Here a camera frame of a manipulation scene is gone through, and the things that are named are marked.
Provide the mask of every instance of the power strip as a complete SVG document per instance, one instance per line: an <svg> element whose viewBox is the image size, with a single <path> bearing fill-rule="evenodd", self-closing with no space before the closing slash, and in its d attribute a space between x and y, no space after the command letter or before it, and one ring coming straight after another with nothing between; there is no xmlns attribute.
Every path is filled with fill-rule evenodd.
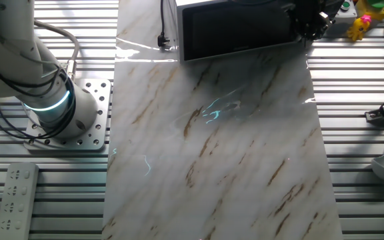
<svg viewBox="0 0 384 240"><path fill-rule="evenodd" d="M0 208L0 240L27 240L39 168L34 163L8 167Z"/></svg>

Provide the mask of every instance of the table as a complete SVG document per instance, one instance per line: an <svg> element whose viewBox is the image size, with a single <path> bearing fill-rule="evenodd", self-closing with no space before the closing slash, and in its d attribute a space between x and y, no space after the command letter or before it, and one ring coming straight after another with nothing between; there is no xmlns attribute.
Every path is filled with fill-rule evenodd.
<svg viewBox="0 0 384 240"><path fill-rule="evenodd" d="M341 239L300 45L179 64L120 4L103 239Z"/></svg>

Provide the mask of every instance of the mounting plate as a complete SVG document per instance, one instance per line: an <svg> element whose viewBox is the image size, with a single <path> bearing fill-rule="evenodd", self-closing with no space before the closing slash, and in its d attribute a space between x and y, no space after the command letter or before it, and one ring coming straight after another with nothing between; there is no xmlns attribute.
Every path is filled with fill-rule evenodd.
<svg viewBox="0 0 384 240"><path fill-rule="evenodd" d="M75 83L92 94L97 102L97 117L90 129L72 139L25 140L24 146L30 151L100 151L105 146L111 82L107 79L76 79ZM30 117L38 122L38 117L30 111ZM32 136L45 134L44 130L28 120L26 133Z"/></svg>

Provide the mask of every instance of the black object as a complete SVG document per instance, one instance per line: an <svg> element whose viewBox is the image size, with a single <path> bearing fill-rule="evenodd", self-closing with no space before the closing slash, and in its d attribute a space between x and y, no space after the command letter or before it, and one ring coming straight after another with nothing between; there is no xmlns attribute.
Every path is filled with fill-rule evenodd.
<svg viewBox="0 0 384 240"><path fill-rule="evenodd" d="M276 1L200 5L183 10L184 60L294 42L298 34Z"/></svg>
<svg viewBox="0 0 384 240"><path fill-rule="evenodd" d="M165 24L164 24L164 10L163 10L163 4L164 0L161 0L161 25L162 25L162 30L160 36L158 36L158 47L164 47L170 40L166 38L165 35Z"/></svg>
<svg viewBox="0 0 384 240"><path fill-rule="evenodd" d="M376 110L365 112L365 119L376 127L384 127L384 103Z"/></svg>

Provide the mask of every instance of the power cord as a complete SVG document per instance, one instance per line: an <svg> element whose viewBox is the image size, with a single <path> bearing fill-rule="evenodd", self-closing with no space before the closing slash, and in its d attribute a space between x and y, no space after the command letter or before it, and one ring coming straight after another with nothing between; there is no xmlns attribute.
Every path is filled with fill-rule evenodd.
<svg viewBox="0 0 384 240"><path fill-rule="evenodd" d="M158 36L158 47L165 47L167 43L170 42L168 37L165 37L165 24L164 24L164 0L161 0L161 24L162 30L161 34Z"/></svg>

